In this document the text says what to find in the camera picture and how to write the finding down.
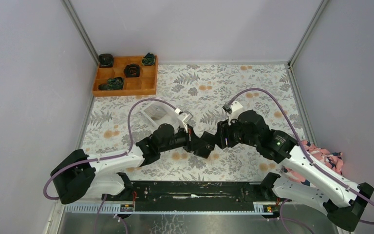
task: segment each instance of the pink fabric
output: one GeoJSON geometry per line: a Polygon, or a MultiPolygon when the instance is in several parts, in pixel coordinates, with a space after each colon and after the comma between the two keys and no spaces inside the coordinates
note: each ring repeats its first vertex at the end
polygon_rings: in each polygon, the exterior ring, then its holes
{"type": "MultiPolygon", "coordinates": [[[[325,164],[327,167],[332,169],[334,172],[338,174],[342,174],[342,153],[330,153],[326,149],[321,149],[316,147],[314,144],[310,143],[307,140],[302,141],[302,145],[304,148],[309,152],[313,157],[319,160],[321,163],[325,164]]],[[[289,178],[289,180],[302,183],[304,185],[312,186],[308,180],[306,180],[303,176],[301,176],[298,172],[293,171],[290,168],[284,167],[283,173],[289,178]]]]}

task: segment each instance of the floral patterned mat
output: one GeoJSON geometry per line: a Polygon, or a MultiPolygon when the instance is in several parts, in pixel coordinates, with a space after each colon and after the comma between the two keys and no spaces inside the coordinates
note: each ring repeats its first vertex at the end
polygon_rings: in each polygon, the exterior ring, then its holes
{"type": "MultiPolygon", "coordinates": [[[[301,119],[284,65],[159,65],[157,94],[150,96],[97,97],[82,148],[88,154],[106,153],[129,147],[127,114],[142,98],[159,98],[194,115],[192,126],[198,136],[216,132],[226,119],[222,106],[239,91],[258,87],[271,92],[282,105],[301,138],[301,119]]],[[[254,109],[271,129],[291,135],[290,127],[275,103],[264,93],[240,96],[245,109],[254,109]]],[[[155,128],[141,114],[147,102],[131,116],[134,142],[149,136],[155,128]]],[[[131,180],[261,181],[268,172],[280,172],[277,164],[264,159],[246,145],[216,149],[203,159],[182,149],[161,153],[161,159],[142,168],[127,168],[131,180]]]]}

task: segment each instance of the orange wooden tray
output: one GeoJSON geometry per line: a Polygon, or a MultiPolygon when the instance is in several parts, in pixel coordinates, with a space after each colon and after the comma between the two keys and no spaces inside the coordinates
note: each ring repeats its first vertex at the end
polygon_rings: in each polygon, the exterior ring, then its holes
{"type": "Polygon", "coordinates": [[[93,85],[95,97],[152,95],[157,89],[158,57],[155,56],[153,66],[143,66],[141,60],[144,56],[114,57],[114,65],[110,68],[98,67],[93,85]],[[125,77],[124,68],[129,64],[137,64],[141,67],[140,77],[125,77]],[[122,77],[124,86],[122,90],[99,90],[100,84],[107,83],[110,78],[122,77]]]}

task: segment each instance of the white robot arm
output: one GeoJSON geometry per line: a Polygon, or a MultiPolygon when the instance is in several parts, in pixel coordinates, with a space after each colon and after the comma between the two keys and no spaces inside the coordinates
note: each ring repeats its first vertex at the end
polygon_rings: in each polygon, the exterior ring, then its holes
{"type": "Polygon", "coordinates": [[[317,187],[311,188],[269,173],[262,181],[266,197],[294,200],[322,212],[341,228],[348,231],[355,229],[367,202],[325,176],[314,164],[368,198],[374,191],[372,186],[349,181],[314,157],[311,157],[311,163],[294,138],[283,131],[270,130],[262,116],[253,110],[243,111],[238,102],[223,108],[230,116],[217,123],[215,135],[204,132],[201,137],[196,136],[193,128],[187,124],[192,115],[176,109],[180,124],[177,132],[171,125],[162,124],[150,136],[136,143],[125,156],[100,161],[102,157],[122,154],[125,150],[96,155],[86,155],[83,150],[74,151],[51,175],[72,162],[92,160],[71,168],[54,179],[61,202],[69,204],[82,199],[99,199],[104,194],[131,194],[126,186],[129,179],[120,171],[151,164],[160,158],[161,152],[167,150],[183,147],[187,152],[208,158],[215,145],[224,149],[240,143],[255,147],[264,158],[297,171],[317,187]]]}

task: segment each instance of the white wall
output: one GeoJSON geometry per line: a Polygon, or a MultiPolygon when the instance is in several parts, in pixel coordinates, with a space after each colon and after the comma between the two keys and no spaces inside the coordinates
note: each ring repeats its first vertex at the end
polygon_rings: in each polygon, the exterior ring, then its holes
{"type": "MultiPolygon", "coordinates": [[[[295,73],[319,145],[344,152],[343,173],[374,186],[374,1],[331,0],[295,73]]],[[[374,221],[374,208],[363,218],[374,221]]]]}
{"type": "Polygon", "coordinates": [[[72,0],[98,53],[288,61],[320,0],[72,0]]]}
{"type": "Polygon", "coordinates": [[[0,1],[0,234],[42,233],[42,188],[75,149],[94,71],[61,1],[0,1]]]}

